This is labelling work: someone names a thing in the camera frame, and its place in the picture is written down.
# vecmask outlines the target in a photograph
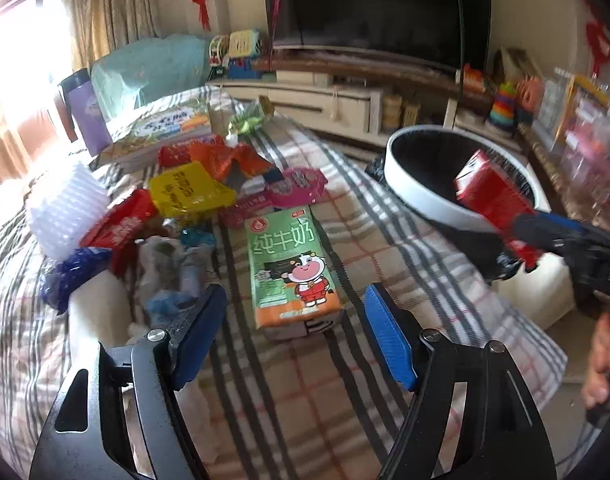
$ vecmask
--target metal bolt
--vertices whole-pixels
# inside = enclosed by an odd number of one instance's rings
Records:
[[[492,341],[490,341],[490,350],[495,354],[502,354],[505,351],[505,345],[501,343],[501,341],[492,339]]]
[[[429,341],[430,343],[436,343],[441,338],[441,333],[438,330],[433,328],[428,328],[427,330],[423,330],[423,339],[425,341]]]
[[[157,341],[162,341],[165,338],[165,331],[162,328],[155,328],[154,330],[150,330],[147,334],[147,339],[152,341],[152,343],[156,343]]]

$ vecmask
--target black tv screen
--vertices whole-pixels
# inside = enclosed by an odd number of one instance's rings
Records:
[[[265,0],[272,24],[274,0]],[[490,0],[463,0],[465,61],[483,69]],[[281,0],[275,48],[376,50],[460,67],[458,0]]]

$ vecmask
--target yellow plastic package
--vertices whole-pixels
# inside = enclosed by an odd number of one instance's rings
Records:
[[[149,192],[166,218],[195,216],[236,201],[236,192],[214,180],[200,162],[163,171],[149,181]]]

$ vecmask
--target book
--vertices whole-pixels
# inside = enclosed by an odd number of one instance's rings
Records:
[[[154,164],[159,149],[175,142],[211,136],[207,102],[195,98],[135,121],[98,155],[98,166],[118,162],[130,173]]]
[[[256,328],[279,327],[342,309],[309,206],[245,221]]]

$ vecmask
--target purple tumbler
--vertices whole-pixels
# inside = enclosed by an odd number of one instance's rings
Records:
[[[112,143],[112,136],[102,116],[89,72],[82,68],[61,81],[60,87],[67,110],[76,120],[80,134],[91,156],[96,156]]]

